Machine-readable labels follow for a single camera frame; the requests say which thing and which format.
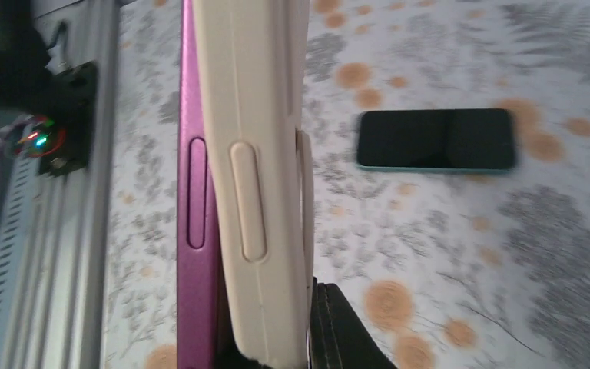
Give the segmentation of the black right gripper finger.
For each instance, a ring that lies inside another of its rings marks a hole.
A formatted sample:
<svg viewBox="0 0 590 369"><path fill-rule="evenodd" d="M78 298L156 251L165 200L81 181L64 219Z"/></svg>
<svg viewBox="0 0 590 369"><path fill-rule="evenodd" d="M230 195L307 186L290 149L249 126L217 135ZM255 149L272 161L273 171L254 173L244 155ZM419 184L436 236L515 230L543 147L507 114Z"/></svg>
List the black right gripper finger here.
<svg viewBox="0 0 590 369"><path fill-rule="evenodd" d="M310 367L314 369L395 369L379 349L336 284L313 281L310 313Z"/></svg>

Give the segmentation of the black bare phone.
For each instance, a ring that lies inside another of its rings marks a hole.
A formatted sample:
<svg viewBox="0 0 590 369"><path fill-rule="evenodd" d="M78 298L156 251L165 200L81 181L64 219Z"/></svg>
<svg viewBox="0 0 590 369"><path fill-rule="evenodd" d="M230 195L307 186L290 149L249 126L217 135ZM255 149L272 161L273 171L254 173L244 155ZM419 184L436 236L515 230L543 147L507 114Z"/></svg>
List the black bare phone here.
<svg viewBox="0 0 590 369"><path fill-rule="evenodd" d="M177 364L212 368L218 351L220 246L201 109L194 14L183 3L177 146Z"/></svg>

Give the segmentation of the black phone from case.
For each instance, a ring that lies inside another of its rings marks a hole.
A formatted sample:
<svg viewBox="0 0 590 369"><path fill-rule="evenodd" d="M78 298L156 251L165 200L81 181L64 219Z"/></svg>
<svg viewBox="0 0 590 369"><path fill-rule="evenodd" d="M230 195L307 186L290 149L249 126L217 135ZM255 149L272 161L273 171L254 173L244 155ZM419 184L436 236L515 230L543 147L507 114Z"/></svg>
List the black phone from case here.
<svg viewBox="0 0 590 369"><path fill-rule="evenodd" d="M517 165L514 121L502 108L365 111L356 163L374 171L511 171Z"/></svg>

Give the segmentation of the beige phone case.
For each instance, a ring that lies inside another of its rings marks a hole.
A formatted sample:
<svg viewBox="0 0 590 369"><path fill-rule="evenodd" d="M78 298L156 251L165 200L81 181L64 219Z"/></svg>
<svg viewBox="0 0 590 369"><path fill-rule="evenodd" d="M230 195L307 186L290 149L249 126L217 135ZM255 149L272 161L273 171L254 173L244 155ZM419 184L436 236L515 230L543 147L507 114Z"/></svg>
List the beige phone case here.
<svg viewBox="0 0 590 369"><path fill-rule="evenodd" d="M308 364L313 186L301 128L309 4L192 4L205 140L239 352Z"/></svg>

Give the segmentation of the floral patterned table mat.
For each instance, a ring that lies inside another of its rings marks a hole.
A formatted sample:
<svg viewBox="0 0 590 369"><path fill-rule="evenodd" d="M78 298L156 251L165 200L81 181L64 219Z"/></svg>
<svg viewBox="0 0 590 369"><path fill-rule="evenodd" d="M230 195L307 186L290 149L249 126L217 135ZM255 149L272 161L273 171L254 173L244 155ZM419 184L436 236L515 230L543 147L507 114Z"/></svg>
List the floral patterned table mat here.
<svg viewBox="0 0 590 369"><path fill-rule="evenodd" d="M315 273L402 368L590 368L590 1L314 1ZM506 176L369 173L370 109L511 111Z"/></svg>

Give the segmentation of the aluminium front rail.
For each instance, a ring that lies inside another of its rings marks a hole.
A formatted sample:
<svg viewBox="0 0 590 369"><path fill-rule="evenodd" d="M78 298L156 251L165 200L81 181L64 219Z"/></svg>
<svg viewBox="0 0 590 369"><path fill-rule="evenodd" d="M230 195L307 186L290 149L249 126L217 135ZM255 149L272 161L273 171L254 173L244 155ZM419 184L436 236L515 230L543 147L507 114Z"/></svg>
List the aluminium front rail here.
<svg viewBox="0 0 590 369"><path fill-rule="evenodd" d="M80 1L38 22L49 33L52 21L67 19L70 63L98 66L94 136L86 168L53 177L37 167L0 368L101 366L119 9Z"/></svg>

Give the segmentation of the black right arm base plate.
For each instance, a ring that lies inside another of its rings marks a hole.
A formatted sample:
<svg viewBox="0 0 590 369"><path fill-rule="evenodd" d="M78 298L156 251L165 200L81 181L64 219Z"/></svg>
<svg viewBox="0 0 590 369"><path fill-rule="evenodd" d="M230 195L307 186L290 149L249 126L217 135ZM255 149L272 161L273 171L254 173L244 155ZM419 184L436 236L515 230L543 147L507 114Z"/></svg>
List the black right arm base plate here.
<svg viewBox="0 0 590 369"><path fill-rule="evenodd" d="M41 156L38 174L59 177L89 165L98 66L92 61L86 62L57 74L52 82L60 88L51 98L54 124L48 127L56 142Z"/></svg>

